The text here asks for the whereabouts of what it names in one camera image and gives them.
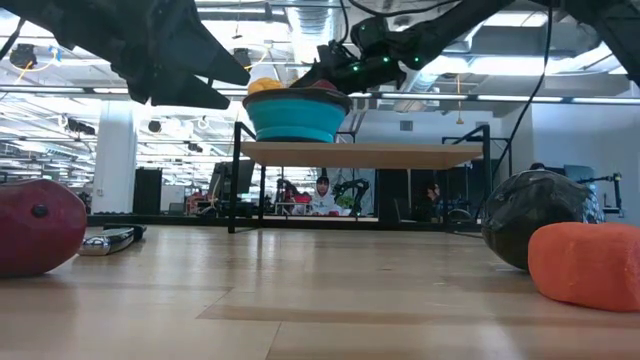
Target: ceiling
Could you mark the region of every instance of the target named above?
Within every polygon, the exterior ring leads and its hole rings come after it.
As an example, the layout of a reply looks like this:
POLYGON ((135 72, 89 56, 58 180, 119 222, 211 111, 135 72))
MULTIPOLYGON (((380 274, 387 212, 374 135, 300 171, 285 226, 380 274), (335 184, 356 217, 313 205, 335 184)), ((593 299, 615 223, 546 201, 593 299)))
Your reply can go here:
MULTIPOLYGON (((317 56, 317 45, 338 38, 345 31, 337 1, 270 2, 273 17, 269 19, 265 17, 264 2, 196 0, 196 3, 203 24, 227 50, 249 49, 252 81, 272 77, 291 83, 309 68, 306 64, 317 56)), ((395 11, 426 7, 435 1, 368 0, 361 3, 379 11, 395 11)), ((402 30, 436 17, 446 9, 443 6, 440 11, 428 14, 390 18, 389 26, 392 30, 402 30)), ((347 13, 351 25, 368 16, 351 6, 347 7, 347 13)), ((0 13, 0 43, 14 31, 17 21, 6 11, 0 13)), ((407 81, 399 90, 529 95, 542 72, 545 24, 544 8, 517 1, 458 39, 422 71, 409 71, 407 81)), ((23 72, 5 58, 0 62, 2 85, 100 87, 114 88, 116 92, 126 86, 107 62, 81 48, 60 47, 51 33, 35 25, 26 24, 16 43, 35 45, 38 65, 36 71, 23 72)), ((347 46, 357 53, 353 45, 347 43, 347 46)), ((628 89, 629 83, 619 62, 597 34, 560 11, 554 14, 552 49, 552 60, 547 68, 551 74, 541 95, 615 96, 628 89)), ((214 87, 237 88, 217 82, 214 87)), ((379 90, 396 91, 390 85, 379 90)), ((113 97, 113 94, 90 97, 0 95, 0 172, 22 178, 38 176, 42 171, 57 171, 62 174, 60 179, 70 185, 90 184, 96 137, 78 135, 65 125, 68 119, 73 119, 99 131, 101 101, 113 97)), ((387 111, 387 117, 407 111, 439 112, 443 116, 458 110, 486 111, 490 112, 490 117, 500 118, 514 106, 517 105, 491 102, 370 101, 360 111, 387 111)), ((215 162, 231 155, 233 123, 243 121, 251 126, 238 99, 232 101, 227 110, 155 107, 150 109, 150 114, 149 118, 141 119, 138 164, 162 167, 166 181, 177 184, 208 184, 215 162), (160 121, 164 130, 160 133, 149 131, 150 121, 160 121), (190 152, 186 145, 179 144, 182 140, 199 142, 203 152, 190 152)), ((384 126, 381 120, 371 122, 359 140, 366 141, 368 133, 380 134, 384 126)), ((393 136, 403 141, 404 134, 394 133, 393 136)), ((269 173, 271 180, 277 176, 275 170, 269 173)), ((304 185, 305 181, 313 181, 315 170, 292 170, 292 176, 304 185)))

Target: ceiling duct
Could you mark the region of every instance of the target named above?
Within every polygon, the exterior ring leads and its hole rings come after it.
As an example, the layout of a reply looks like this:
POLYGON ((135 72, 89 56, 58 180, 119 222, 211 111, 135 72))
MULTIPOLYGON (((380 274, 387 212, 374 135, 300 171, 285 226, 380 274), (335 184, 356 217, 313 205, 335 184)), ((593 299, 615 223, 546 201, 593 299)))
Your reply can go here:
POLYGON ((300 0, 297 3, 313 5, 326 4, 327 7, 301 6, 287 9, 292 27, 292 41, 296 62, 313 63, 317 57, 316 47, 327 44, 337 37, 340 9, 330 8, 331 1, 300 0))

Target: wooden floor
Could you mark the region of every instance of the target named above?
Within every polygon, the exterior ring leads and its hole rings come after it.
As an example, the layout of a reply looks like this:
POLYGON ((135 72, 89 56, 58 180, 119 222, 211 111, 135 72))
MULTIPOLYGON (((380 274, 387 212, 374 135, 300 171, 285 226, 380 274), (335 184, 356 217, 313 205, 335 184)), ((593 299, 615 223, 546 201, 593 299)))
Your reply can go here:
POLYGON ((482 240, 150 227, 0 281, 0 359, 640 359, 640 316, 556 303, 482 240))

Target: computer monitor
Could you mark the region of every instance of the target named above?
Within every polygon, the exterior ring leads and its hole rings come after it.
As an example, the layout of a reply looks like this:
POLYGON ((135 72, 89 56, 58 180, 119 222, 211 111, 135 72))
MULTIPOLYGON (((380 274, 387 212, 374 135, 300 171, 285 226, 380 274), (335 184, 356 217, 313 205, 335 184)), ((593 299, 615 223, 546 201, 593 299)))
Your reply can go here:
MULTIPOLYGON (((251 178, 253 177, 253 169, 255 161, 240 160, 238 172, 238 194, 249 192, 251 187, 251 178)), ((232 162, 220 162, 213 168, 211 174, 211 182, 209 183, 209 194, 219 199, 228 200, 228 194, 231 192, 231 170, 232 162)))

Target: red cushion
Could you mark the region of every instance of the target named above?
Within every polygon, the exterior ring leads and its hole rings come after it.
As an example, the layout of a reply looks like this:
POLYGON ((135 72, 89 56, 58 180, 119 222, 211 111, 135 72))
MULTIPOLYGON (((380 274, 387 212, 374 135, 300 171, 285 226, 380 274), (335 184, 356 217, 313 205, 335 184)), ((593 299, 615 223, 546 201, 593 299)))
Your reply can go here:
POLYGON ((640 228, 614 223, 542 227, 529 242, 529 271, 551 299, 640 311, 640 228))

